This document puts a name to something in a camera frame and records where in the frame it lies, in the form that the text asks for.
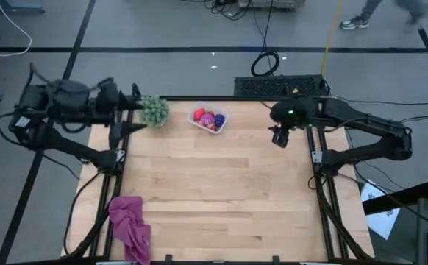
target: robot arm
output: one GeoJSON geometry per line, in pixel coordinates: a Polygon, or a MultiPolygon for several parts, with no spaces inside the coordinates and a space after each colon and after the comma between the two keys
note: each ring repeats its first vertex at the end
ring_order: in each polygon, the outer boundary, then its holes
{"type": "Polygon", "coordinates": [[[15,106],[8,129],[14,133],[21,146],[33,151],[56,149],[79,159],[90,161],[101,172],[112,173],[121,154],[116,150],[125,135],[146,127],[146,124],[133,124],[130,121],[118,122],[116,114],[123,110],[143,109],[137,103],[140,92],[132,86],[132,95],[125,96],[118,91],[113,78],[101,81],[95,88],[71,81],[43,78],[31,66],[31,73],[19,103],[15,106]],[[30,85],[33,74],[42,79],[45,85],[30,85]],[[110,127],[110,150],[98,151],[83,144],[68,140],[45,119],[53,119],[62,125],[67,133],[79,133],[93,124],[110,127]],[[69,130],[67,124],[81,124],[77,130],[69,130]]]}
{"type": "Polygon", "coordinates": [[[381,137],[375,144],[360,146],[338,152],[327,150],[317,152],[316,162],[321,164],[321,171],[335,176],[347,163],[375,158],[406,160],[412,155],[411,130],[403,123],[382,119],[363,113],[350,107],[348,103],[331,97],[301,96],[276,103],[270,117],[280,127],[274,126],[273,143],[285,148],[288,144],[289,130],[305,127],[343,127],[361,130],[381,137]]]}

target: magenta towel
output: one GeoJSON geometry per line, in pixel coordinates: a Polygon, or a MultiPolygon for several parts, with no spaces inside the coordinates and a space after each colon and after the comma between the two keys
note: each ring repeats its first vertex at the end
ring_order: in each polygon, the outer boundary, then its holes
{"type": "Polygon", "coordinates": [[[117,197],[110,203],[110,220],[114,224],[113,236],[121,240],[125,261],[150,264],[150,225],[143,223],[142,198],[117,197]]]}

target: purple ball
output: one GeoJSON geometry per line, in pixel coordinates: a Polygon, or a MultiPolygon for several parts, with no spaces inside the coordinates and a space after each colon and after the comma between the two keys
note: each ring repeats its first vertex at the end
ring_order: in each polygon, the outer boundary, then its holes
{"type": "Polygon", "coordinates": [[[201,117],[201,122],[205,126],[207,126],[208,124],[212,124],[214,123],[214,116],[210,113],[206,113],[201,117]]]}

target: wooden tabletop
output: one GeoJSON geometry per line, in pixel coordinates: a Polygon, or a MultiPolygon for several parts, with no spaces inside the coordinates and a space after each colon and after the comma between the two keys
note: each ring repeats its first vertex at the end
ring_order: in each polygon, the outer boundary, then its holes
{"type": "MultiPolygon", "coordinates": [[[[281,149],[271,143],[269,109],[259,102],[208,102],[229,114],[224,130],[212,135],[188,123],[194,103],[170,102],[163,127],[130,138],[121,196],[143,198],[151,259],[172,254],[175,261],[271,261],[278,255],[281,261],[326,261],[317,196],[307,187],[313,170],[305,131],[291,132],[288,147],[281,149]]],[[[94,126],[89,146],[106,149],[107,135],[108,129],[94,126]]],[[[343,130],[326,137],[329,149],[348,149],[343,130]]],[[[354,177],[351,166],[340,172],[354,177]]],[[[79,188],[95,173],[93,166],[84,166],[79,188]]],[[[70,251],[95,221],[102,179],[76,203],[70,251]]],[[[335,186],[344,225],[374,255],[356,183],[336,177],[335,186]]],[[[331,228],[335,256],[340,256],[331,228]]],[[[111,259],[124,259],[118,239],[111,259]]]]}

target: plastic container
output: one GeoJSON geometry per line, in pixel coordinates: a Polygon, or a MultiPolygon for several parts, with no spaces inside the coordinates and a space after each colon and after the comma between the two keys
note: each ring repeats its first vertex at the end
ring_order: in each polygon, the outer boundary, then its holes
{"type": "Polygon", "coordinates": [[[227,112],[225,112],[225,111],[223,111],[223,110],[221,110],[221,109],[219,109],[219,108],[217,108],[217,107],[213,107],[213,106],[211,106],[211,105],[207,104],[206,102],[197,102],[197,103],[194,105],[194,108],[193,108],[193,109],[189,112],[189,114],[188,114],[188,121],[189,121],[190,123],[192,123],[192,124],[196,125],[197,127],[201,128],[201,129],[203,129],[203,130],[208,131],[209,133],[213,133],[213,134],[219,134],[219,133],[221,133],[221,132],[222,132],[222,129],[224,128],[224,126],[226,126],[227,120],[229,120],[229,114],[227,114],[227,112]],[[196,121],[194,121],[194,112],[195,112],[197,109],[199,109],[199,108],[204,108],[206,111],[212,111],[212,112],[214,112],[214,114],[215,114],[215,115],[217,115],[217,114],[222,114],[222,115],[224,115],[224,117],[225,117],[226,119],[225,119],[224,123],[222,124],[222,126],[221,126],[220,128],[218,128],[218,130],[217,130],[217,131],[213,131],[213,130],[211,130],[211,129],[207,128],[207,127],[204,127],[204,126],[202,126],[202,125],[198,124],[196,121]]]}

